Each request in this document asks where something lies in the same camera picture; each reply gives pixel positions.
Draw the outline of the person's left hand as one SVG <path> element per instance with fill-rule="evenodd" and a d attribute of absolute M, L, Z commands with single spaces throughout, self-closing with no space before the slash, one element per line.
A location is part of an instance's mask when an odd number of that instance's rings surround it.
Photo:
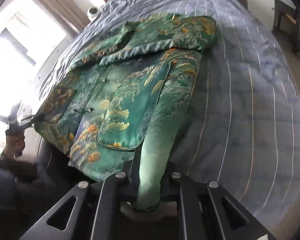
<path fill-rule="evenodd" d="M 8 135 L 6 137 L 6 145 L 2 155 L 8 159 L 14 159 L 18 153 L 23 152 L 25 148 L 25 137 L 23 133 L 19 135 Z"/>

